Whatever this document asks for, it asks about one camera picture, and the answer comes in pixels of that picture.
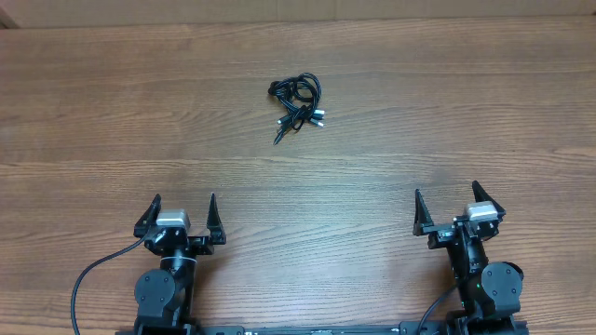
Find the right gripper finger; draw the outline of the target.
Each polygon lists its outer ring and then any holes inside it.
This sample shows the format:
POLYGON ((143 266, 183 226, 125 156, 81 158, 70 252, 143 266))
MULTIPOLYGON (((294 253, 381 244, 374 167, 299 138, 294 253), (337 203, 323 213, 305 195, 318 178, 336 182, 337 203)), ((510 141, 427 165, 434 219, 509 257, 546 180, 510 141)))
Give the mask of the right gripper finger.
POLYGON ((477 203, 489 201, 492 203, 497 212, 497 217, 502 219, 506 214, 506 210, 500 206, 488 193, 482 188, 478 181, 473 181, 471 184, 472 191, 477 203))
POLYGON ((413 224, 413 234, 416 236, 425 235, 426 229, 432 227, 434 222, 430 216, 424 198, 419 189, 414 192, 415 214, 413 224))

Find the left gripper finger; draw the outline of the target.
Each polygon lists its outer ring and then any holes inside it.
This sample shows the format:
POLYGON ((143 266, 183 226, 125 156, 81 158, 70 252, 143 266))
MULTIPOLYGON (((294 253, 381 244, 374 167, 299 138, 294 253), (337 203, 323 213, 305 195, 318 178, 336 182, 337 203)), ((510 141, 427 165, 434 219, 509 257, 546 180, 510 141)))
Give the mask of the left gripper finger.
POLYGON ((219 210, 217 207, 216 195, 212 194, 210 196, 210 207, 208 212, 208 218, 206 226, 210 231, 209 235, 209 244, 212 246, 215 245, 225 245, 226 244, 226 233, 219 215, 219 210))
POLYGON ((137 238, 144 237, 151 227, 156 225, 156 219, 161 210, 161 195, 156 194, 150 206, 134 225, 133 235, 137 238))

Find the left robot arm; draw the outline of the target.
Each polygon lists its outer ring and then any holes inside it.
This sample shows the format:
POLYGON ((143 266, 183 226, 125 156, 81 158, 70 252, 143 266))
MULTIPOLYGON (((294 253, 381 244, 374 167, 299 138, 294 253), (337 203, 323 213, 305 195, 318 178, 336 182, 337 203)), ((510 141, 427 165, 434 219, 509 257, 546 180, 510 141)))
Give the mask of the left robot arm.
POLYGON ((135 223, 133 235, 160 258, 159 267, 142 274, 135 285, 135 334, 202 332, 191 316, 197 258, 226 243, 215 195, 210 197, 206 227, 207 235, 191 236, 186 210, 163 209, 160 195, 135 223))

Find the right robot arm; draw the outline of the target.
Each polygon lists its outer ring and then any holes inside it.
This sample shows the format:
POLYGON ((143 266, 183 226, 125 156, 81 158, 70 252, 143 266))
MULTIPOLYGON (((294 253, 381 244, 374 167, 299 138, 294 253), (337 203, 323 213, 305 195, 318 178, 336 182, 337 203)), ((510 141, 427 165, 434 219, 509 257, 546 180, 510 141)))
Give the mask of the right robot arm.
POLYGON ((419 190, 414 192, 413 235, 427 236, 430 249, 448 252, 454 284, 425 311, 416 325, 417 334, 527 334, 523 321, 514 319, 521 310, 520 296, 524 273, 513 262, 490 262, 483 243, 498 235, 506 215, 500 206, 473 181, 475 201, 450 223, 436 224, 419 190), (428 318, 454 291, 459 292, 461 308, 442 321, 428 318))

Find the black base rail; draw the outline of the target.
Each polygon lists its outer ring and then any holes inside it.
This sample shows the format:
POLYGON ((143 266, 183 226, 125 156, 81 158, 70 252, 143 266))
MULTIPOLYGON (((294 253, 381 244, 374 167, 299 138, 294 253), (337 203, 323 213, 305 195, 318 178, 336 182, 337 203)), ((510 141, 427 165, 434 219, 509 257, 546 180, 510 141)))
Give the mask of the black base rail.
POLYGON ((351 327, 281 327, 281 328, 140 328, 137 331, 117 331, 116 335, 137 334, 199 334, 199 335, 447 335, 459 334, 444 321, 427 321, 421 329, 418 322, 402 321, 398 325, 351 326, 351 327))

